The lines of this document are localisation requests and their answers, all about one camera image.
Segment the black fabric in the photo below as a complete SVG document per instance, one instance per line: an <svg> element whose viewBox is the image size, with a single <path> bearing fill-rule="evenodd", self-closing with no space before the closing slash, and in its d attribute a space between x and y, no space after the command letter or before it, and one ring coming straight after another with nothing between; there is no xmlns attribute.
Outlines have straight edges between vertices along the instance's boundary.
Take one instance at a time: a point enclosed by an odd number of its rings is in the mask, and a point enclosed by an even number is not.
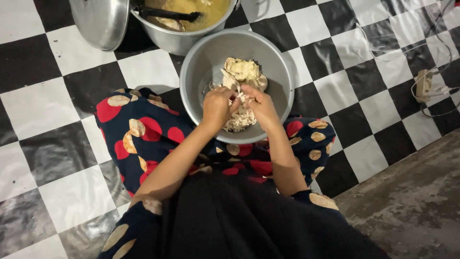
<svg viewBox="0 0 460 259"><path fill-rule="evenodd" d="M164 201L162 217L142 202L128 210L118 223L128 231L111 249L136 239L122 258L389 258L310 193L291 198L239 175L197 174Z"/></svg>

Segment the aluminum pot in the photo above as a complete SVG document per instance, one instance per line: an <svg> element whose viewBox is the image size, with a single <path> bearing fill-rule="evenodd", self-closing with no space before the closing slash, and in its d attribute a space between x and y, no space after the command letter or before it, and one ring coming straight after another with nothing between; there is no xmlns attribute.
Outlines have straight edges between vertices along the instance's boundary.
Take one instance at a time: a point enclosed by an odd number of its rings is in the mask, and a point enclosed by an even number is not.
<svg viewBox="0 0 460 259"><path fill-rule="evenodd" d="M294 101L294 81L280 50L261 35L240 29L225 29L199 40L182 64L179 89L184 107L195 124L203 118L203 88L209 82L222 82L221 68L228 57L255 60L268 78L265 91L273 100L281 122L288 117ZM267 137L259 123L243 131L220 130L216 138L230 144L249 144Z"/></svg>
<svg viewBox="0 0 460 259"><path fill-rule="evenodd" d="M177 32L161 28L151 24L139 16L139 13L131 7L131 13L142 22L142 25L149 35L149 38L161 49L171 54L185 56L195 43L202 37L224 29L225 21L228 19L234 8L238 8L238 0L230 0L230 5L224 16L213 26L193 32Z"/></svg>

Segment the hand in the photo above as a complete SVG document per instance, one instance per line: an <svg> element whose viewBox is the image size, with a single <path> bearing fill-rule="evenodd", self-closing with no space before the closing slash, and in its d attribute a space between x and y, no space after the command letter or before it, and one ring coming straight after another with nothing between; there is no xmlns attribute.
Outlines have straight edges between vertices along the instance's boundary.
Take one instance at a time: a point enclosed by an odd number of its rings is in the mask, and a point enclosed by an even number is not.
<svg viewBox="0 0 460 259"><path fill-rule="evenodd" d="M236 98L237 92L226 87L215 88L208 92L203 102L203 120L200 124L206 126L216 134L230 119L233 112L238 110L241 104L240 98Z"/></svg>
<svg viewBox="0 0 460 259"><path fill-rule="evenodd" d="M259 122L260 127L262 127L265 132L269 133L272 130L279 129L280 126L282 127L280 118L268 94L264 94L248 85L242 85L241 89L249 98L254 98L254 100L246 101L244 105L251 108L257 122Z"/></svg>

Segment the polka dot dress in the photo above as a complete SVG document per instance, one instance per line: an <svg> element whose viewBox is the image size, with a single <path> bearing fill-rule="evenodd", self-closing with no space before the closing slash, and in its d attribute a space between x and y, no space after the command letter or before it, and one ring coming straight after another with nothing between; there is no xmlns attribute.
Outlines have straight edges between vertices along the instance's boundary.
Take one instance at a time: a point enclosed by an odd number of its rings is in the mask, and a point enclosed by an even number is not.
<svg viewBox="0 0 460 259"><path fill-rule="evenodd" d="M133 196L156 166L193 130L186 114L169 109L148 88L120 89L96 106L96 122L109 153ZM288 118L284 123L289 143L309 186L324 169L334 143L330 124L313 118ZM196 173L244 174L275 189L270 161L270 140L235 145L211 140L189 170Z"/></svg>

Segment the checkered floor mat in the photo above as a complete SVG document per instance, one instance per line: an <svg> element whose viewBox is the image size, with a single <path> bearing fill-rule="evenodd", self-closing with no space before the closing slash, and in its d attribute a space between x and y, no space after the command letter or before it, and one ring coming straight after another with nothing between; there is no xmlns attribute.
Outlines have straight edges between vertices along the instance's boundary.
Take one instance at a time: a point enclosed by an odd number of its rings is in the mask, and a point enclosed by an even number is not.
<svg viewBox="0 0 460 259"><path fill-rule="evenodd" d="M122 45L107 53L82 39L66 0L2 4L0 258L94 258L130 200L95 105L119 88L147 85L185 112L177 88L184 58L155 46L134 17ZM314 189L334 197L460 127L460 112L424 117L410 94L419 70L449 62L433 29L440 5L243 0L232 13L226 28L263 35L289 61L297 87L292 113L322 118L337 132ZM459 86L460 7L437 29L453 62L433 84ZM460 93L447 93L426 110L441 114L459 101Z"/></svg>

